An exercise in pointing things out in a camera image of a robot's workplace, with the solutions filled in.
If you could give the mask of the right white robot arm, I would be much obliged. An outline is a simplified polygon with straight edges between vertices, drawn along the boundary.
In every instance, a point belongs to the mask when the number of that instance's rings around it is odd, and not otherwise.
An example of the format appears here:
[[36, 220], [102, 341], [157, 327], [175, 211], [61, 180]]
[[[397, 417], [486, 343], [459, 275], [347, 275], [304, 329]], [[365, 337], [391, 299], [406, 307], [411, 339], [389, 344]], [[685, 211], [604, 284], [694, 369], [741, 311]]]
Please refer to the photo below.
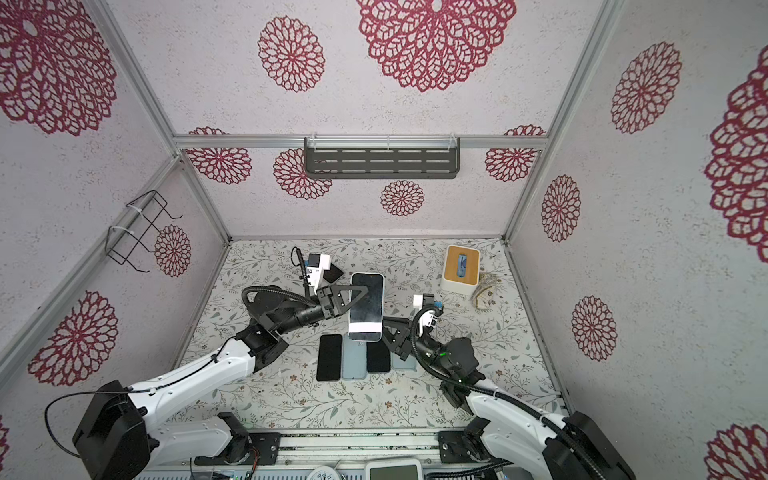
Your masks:
[[441, 343], [428, 327], [399, 317], [383, 321], [383, 341], [438, 379], [448, 403], [470, 414], [463, 430], [438, 434], [444, 464], [477, 464], [476, 474], [516, 466], [533, 479], [633, 479], [635, 473], [597, 423], [582, 412], [563, 416], [506, 392], [479, 369], [469, 338]]

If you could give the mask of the blue phone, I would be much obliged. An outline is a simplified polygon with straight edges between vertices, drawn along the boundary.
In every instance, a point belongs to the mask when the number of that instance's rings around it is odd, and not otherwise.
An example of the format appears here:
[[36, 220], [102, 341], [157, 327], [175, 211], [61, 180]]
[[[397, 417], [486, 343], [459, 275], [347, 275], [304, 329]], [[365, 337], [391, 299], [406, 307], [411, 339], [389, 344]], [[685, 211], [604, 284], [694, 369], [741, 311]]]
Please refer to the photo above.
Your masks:
[[391, 353], [384, 341], [366, 343], [366, 371], [370, 374], [388, 373]]

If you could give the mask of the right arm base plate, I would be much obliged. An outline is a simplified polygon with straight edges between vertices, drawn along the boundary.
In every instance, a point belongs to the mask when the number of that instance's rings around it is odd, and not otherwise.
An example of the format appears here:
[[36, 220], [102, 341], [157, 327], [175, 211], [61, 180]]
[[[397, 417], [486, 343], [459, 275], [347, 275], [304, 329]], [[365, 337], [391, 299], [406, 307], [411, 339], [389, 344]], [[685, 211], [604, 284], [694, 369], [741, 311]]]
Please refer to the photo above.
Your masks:
[[437, 440], [443, 464], [480, 463], [488, 459], [480, 437], [473, 432], [439, 431]]

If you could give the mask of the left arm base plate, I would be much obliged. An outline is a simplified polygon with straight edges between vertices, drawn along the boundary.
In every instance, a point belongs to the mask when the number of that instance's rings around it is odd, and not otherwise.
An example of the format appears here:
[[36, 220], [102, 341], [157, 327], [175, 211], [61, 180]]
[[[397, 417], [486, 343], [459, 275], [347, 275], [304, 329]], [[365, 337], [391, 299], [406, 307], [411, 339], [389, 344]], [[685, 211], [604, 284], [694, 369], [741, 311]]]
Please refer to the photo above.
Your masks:
[[215, 457], [195, 457], [194, 466], [274, 466], [277, 463], [282, 435], [276, 432], [249, 434], [249, 441], [235, 439], [223, 453]]

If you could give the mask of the black phone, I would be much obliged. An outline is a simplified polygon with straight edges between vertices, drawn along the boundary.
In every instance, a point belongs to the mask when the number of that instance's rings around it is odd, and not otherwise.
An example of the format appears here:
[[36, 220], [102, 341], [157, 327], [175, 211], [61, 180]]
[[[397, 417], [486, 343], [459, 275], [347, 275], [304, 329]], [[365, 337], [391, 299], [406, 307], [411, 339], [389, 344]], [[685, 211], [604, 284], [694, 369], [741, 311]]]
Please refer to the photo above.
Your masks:
[[380, 273], [356, 272], [351, 285], [366, 286], [368, 294], [349, 310], [349, 338], [378, 342], [382, 338], [385, 278]]
[[323, 280], [328, 284], [334, 284], [344, 275], [344, 272], [335, 264], [331, 264], [330, 267], [323, 272]]

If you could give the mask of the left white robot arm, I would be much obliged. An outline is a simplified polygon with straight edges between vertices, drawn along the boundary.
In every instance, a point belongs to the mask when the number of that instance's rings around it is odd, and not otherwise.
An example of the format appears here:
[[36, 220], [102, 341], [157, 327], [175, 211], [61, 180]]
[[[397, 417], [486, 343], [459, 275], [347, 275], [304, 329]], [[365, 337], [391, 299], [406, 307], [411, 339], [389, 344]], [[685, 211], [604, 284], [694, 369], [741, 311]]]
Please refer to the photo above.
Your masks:
[[277, 286], [250, 286], [241, 298], [248, 325], [213, 353], [154, 379], [99, 388], [73, 435], [93, 479], [133, 479], [148, 467], [205, 457], [239, 464], [253, 450], [248, 430], [231, 412], [196, 422], [170, 417], [219, 387], [266, 368], [287, 349], [284, 334], [343, 316], [369, 293], [330, 285], [311, 297]]

